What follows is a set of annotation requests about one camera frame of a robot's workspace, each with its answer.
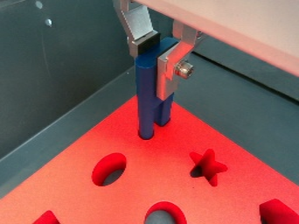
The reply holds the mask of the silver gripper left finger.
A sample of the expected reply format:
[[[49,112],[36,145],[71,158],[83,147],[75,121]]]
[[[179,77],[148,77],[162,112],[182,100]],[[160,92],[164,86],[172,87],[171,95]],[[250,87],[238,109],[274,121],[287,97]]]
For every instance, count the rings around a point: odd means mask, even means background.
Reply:
[[[144,5],[133,0],[113,0],[113,7],[125,30],[129,54],[136,58],[160,42],[160,33],[154,29]]]

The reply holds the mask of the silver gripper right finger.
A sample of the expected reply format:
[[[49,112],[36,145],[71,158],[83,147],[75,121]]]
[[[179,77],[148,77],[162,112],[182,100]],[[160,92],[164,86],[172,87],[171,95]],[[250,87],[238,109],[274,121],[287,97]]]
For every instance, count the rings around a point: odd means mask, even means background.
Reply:
[[[188,79],[192,75],[192,65],[187,59],[203,40],[203,33],[179,21],[172,23],[172,35],[179,43],[158,58],[156,96],[163,101],[178,89],[179,78]]]

